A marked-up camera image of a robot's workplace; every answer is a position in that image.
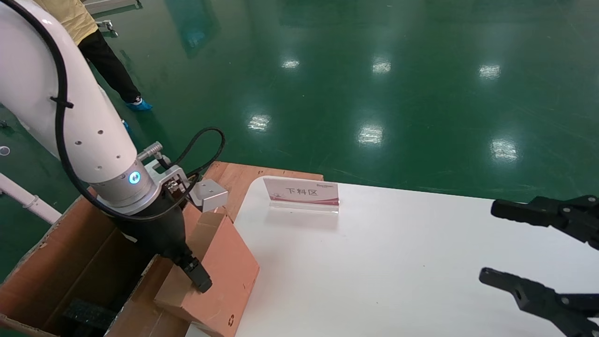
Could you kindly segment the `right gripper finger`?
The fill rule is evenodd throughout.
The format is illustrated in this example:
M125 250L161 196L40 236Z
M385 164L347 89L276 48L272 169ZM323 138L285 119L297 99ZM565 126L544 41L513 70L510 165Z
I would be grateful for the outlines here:
M599 199L584 195L569 200L534 197L530 203L496 200L494 217L538 227L554 227L591 248L599 249Z
M597 293L557 293L543 284L490 267L479 273L481 283L510 293L518 308L550 321L566 337L597 337L591 318L599 314Z

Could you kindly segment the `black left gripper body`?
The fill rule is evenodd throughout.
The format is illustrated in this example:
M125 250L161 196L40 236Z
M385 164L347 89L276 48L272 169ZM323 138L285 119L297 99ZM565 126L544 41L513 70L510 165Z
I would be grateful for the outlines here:
M162 217L145 222L113 218L113 222L143 251L169 258L177 266L186 269L193 265L193 254L186 243L185 220L181 207L176 205L168 210L174 202L169 192L161 192L152 204L135 216L150 216L166 211Z

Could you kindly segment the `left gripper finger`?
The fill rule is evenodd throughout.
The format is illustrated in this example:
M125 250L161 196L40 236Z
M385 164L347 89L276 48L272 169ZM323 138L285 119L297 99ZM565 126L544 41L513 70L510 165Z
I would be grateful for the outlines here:
M212 279L199 259L194 256L184 256L177 266L184 271L200 293L206 293L212 287Z

